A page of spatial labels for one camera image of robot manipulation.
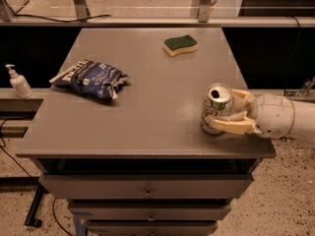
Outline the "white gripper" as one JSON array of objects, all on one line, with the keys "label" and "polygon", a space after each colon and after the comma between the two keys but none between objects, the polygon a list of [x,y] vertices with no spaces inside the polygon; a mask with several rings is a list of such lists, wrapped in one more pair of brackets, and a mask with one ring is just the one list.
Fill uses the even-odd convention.
[{"label": "white gripper", "polygon": [[294,110],[286,97],[263,94],[255,98],[250,91],[236,88],[232,93],[233,109],[238,113],[207,116],[206,123],[212,128],[235,135],[256,134],[268,139],[279,139],[288,134]]}]

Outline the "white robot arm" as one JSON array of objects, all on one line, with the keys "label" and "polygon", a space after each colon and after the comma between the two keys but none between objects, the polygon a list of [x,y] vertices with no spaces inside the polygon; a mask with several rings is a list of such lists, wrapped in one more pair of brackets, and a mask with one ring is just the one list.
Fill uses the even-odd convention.
[{"label": "white robot arm", "polygon": [[274,94],[254,96],[241,89],[232,92],[234,102],[230,115],[205,117],[211,128],[236,135],[255,134],[266,139],[290,138],[306,147],[315,147],[313,103]]}]

